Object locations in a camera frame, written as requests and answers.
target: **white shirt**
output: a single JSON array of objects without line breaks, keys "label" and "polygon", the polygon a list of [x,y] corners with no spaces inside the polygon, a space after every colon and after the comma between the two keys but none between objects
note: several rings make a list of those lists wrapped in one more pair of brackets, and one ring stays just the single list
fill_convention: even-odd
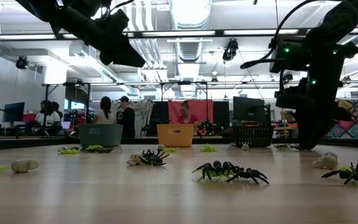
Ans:
[{"label": "white shirt", "polygon": [[95,122],[95,124],[115,124],[116,123],[116,117],[113,115],[113,113],[108,113],[109,118],[106,118],[106,115],[104,115],[103,110],[98,110],[96,112],[96,117],[98,118]]},{"label": "white shirt", "polygon": [[[44,114],[38,113],[37,116],[35,117],[35,120],[41,125],[44,125]],[[56,111],[54,111],[51,115],[47,116],[46,127],[52,126],[55,122],[60,122],[59,114]]]}]

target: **red shirt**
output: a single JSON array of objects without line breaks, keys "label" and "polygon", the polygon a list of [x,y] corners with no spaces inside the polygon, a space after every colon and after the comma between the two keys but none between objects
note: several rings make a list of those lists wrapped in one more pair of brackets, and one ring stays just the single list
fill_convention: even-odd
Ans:
[{"label": "red shirt", "polygon": [[196,115],[191,114],[189,122],[185,122],[185,118],[181,115],[178,118],[179,124],[194,124],[194,122],[199,121]]}]

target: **person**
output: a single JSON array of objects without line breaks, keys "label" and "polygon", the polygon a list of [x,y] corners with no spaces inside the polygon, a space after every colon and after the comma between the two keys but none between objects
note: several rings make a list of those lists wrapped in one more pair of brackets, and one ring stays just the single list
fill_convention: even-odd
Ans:
[{"label": "person", "polygon": [[126,96],[121,97],[122,111],[117,112],[117,124],[123,126],[122,137],[134,138],[135,137],[135,111],[129,107],[129,99]]},{"label": "person", "polygon": [[198,131],[198,126],[201,125],[201,123],[196,115],[190,113],[187,100],[180,105],[180,114],[177,121],[179,124],[194,124],[194,130]]},{"label": "person", "polygon": [[40,125],[44,125],[44,117],[47,117],[45,127],[50,127],[50,134],[58,133],[61,130],[60,117],[59,114],[53,109],[52,103],[50,101],[41,102],[41,110],[35,117],[36,122]]},{"label": "person", "polygon": [[59,104],[57,102],[51,102],[53,109],[56,111],[57,114],[59,114],[60,121],[63,118],[63,113],[59,111]]},{"label": "person", "polygon": [[110,111],[111,100],[107,96],[103,97],[100,101],[100,110],[96,112],[95,117],[92,120],[93,124],[114,124],[116,118]]}]

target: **robotic arm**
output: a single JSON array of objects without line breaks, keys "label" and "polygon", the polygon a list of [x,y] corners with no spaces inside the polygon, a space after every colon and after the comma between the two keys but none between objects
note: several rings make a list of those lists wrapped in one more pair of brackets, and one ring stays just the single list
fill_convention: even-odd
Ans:
[{"label": "robotic arm", "polygon": [[327,12],[323,23],[311,29],[304,39],[304,45],[332,45],[338,43],[358,25],[358,0],[345,0]]},{"label": "robotic arm", "polygon": [[[319,27],[306,37],[279,35],[283,23],[301,6],[316,0],[306,0],[290,11],[278,26],[269,47],[270,52],[260,60],[246,62],[242,69],[258,63],[270,62],[270,72],[280,72],[280,90],[276,92],[276,106],[295,109],[300,150],[315,147],[337,120],[350,120],[351,114],[335,103],[345,58],[358,53],[353,43],[336,44],[358,25],[358,0],[344,0],[332,8]],[[285,70],[307,71],[299,85],[284,90]]]},{"label": "robotic arm", "polygon": [[[44,22],[50,23],[55,36],[61,29],[83,40],[86,45],[100,51],[105,65],[143,67],[145,60],[132,48],[127,35],[122,34],[129,18],[122,10],[112,14],[111,0],[16,0],[27,11]],[[118,4],[123,6],[134,0]],[[92,19],[100,8],[106,12],[99,19]]]}]

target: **box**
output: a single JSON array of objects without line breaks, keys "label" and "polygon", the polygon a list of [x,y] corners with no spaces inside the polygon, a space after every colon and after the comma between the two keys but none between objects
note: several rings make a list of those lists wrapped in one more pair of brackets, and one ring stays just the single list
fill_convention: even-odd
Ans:
[{"label": "box", "polygon": [[191,147],[193,124],[158,124],[158,143],[165,147]]}]

